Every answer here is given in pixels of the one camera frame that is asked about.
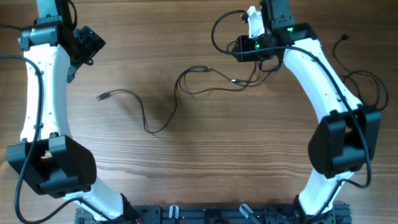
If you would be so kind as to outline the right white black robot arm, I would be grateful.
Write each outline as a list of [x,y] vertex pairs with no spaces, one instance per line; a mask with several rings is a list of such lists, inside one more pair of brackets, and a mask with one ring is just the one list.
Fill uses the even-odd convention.
[[333,208],[343,184],[362,168],[371,170],[381,114],[345,87],[326,59],[312,27],[295,23],[287,1],[262,1],[241,12],[249,32],[232,53],[239,62],[277,57],[301,84],[318,126],[308,144],[312,173],[299,193],[302,220],[318,222]]

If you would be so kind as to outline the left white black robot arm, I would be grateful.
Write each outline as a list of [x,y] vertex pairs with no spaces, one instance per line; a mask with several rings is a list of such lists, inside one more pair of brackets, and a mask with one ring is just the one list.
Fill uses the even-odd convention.
[[94,222],[140,223],[139,213],[97,175],[92,153],[71,135],[67,85],[82,65],[91,65],[104,40],[89,27],[77,27],[71,1],[38,1],[39,18],[23,27],[20,59],[27,67],[27,107],[20,142],[6,159],[19,174],[14,209],[22,217],[22,184],[36,194],[77,203]]

